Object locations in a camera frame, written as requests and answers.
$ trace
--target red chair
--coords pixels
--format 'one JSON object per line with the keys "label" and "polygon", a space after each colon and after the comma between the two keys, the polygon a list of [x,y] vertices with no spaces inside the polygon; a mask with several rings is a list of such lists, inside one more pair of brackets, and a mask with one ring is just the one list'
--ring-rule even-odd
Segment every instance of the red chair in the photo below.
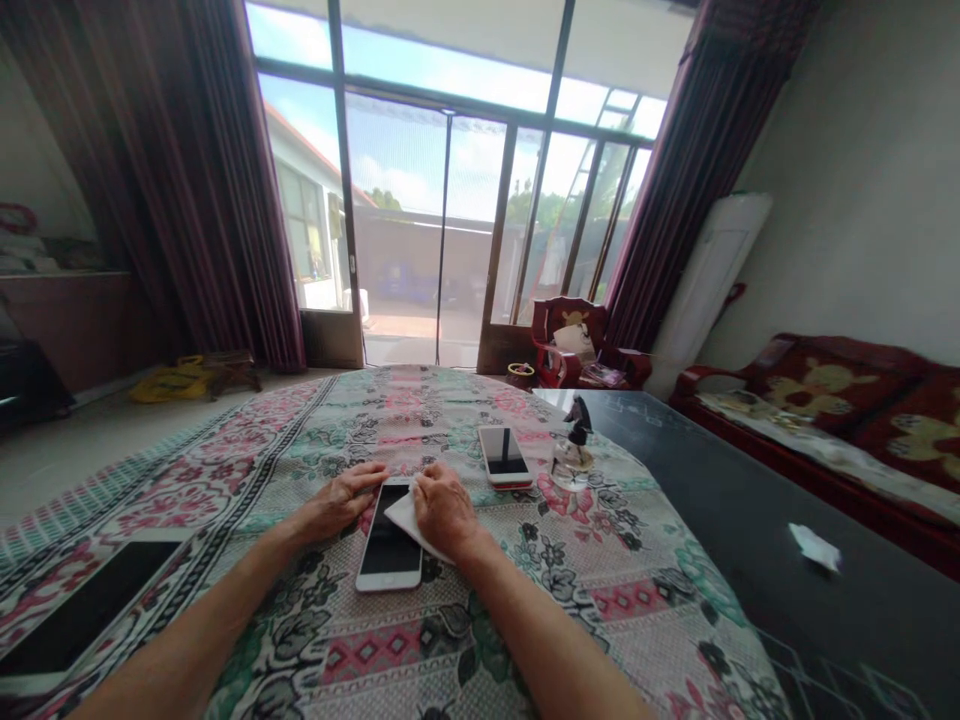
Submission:
{"label": "red chair", "polygon": [[[567,325],[584,323],[590,341],[597,351],[598,362],[626,373],[616,388],[607,388],[586,377],[575,353],[561,352],[550,343],[553,333]],[[650,358],[636,350],[615,348],[603,339],[607,326],[607,309],[580,298],[558,297],[537,300],[533,304],[533,324],[530,334],[537,348],[537,380],[545,388],[583,388],[590,390],[642,390],[643,383],[653,372]]]}

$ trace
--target smartphone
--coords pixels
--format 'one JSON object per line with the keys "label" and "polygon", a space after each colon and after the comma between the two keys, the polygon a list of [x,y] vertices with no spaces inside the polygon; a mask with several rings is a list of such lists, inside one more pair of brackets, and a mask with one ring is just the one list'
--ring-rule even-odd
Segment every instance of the smartphone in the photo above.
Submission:
{"label": "smartphone", "polygon": [[386,516],[387,508],[410,492],[410,478],[389,478],[380,486],[380,498],[367,535],[357,590],[404,590],[420,584],[423,548]]}
{"label": "smartphone", "polygon": [[479,432],[487,479],[494,490],[525,490],[533,485],[533,475],[523,459],[512,428],[482,425]]}
{"label": "smartphone", "polygon": [[137,533],[0,658],[0,695],[45,695],[82,666],[163,575],[192,530]]}

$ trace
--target round table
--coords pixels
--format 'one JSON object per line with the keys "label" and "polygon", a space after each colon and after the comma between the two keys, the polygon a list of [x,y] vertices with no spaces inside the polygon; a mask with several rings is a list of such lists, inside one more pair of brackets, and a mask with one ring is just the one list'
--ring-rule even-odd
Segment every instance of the round table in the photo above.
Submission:
{"label": "round table", "polygon": [[[517,433],[536,486],[494,492],[477,426]],[[649,471],[598,435],[590,485],[548,475],[562,413],[488,378],[432,366],[345,373],[264,393],[107,468],[3,536],[0,651],[137,530],[196,528],[175,569],[44,706],[79,702],[216,582],[264,529],[345,468],[457,470],[504,552],[670,717],[787,717],[756,633]],[[211,717],[511,717],[530,698],[455,568],[425,555],[412,591],[360,594],[371,507],[288,570],[237,644]]]}

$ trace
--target curtain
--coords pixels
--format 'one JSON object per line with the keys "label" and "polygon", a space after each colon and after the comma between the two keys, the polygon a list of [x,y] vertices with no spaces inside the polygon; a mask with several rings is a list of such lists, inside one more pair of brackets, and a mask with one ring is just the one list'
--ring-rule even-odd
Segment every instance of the curtain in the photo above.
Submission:
{"label": "curtain", "polygon": [[614,273],[615,346],[653,346],[707,213],[733,190],[819,4],[705,0]]}
{"label": "curtain", "polygon": [[9,0],[0,33],[174,354],[305,368],[240,0]]}

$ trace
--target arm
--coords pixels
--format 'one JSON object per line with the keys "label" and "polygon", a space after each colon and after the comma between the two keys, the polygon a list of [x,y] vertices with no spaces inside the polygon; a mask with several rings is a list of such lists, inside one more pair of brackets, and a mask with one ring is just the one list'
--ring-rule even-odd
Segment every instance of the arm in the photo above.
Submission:
{"label": "arm", "polygon": [[604,345],[603,352],[612,355],[615,362],[623,361],[627,370],[627,382],[636,390],[643,389],[643,384],[653,373],[649,355],[639,350],[615,348],[612,345]]}
{"label": "arm", "polygon": [[[537,348],[538,371],[549,375],[550,380],[556,383],[556,387],[577,386],[583,367],[576,353],[563,352],[554,345],[547,345],[538,340],[534,340],[533,344],[534,347]],[[546,369],[546,359],[548,355],[553,360],[553,367],[550,370]]]}
{"label": "arm", "polygon": [[503,554],[457,474],[431,465],[414,502],[424,537],[448,554],[490,613],[537,709],[549,718],[652,718],[593,639]]}
{"label": "arm", "polygon": [[290,560],[349,525],[373,500],[354,497],[386,480],[364,463],[327,483],[276,525],[220,582],[107,678],[71,715],[81,718],[200,717],[233,646]]}
{"label": "arm", "polygon": [[673,390],[673,396],[670,400],[693,397],[697,394],[697,384],[704,378],[713,375],[725,375],[727,377],[737,378],[738,380],[749,380],[751,373],[749,368],[743,370],[721,370],[720,368],[710,367],[709,365],[691,365],[677,377],[677,384]]}

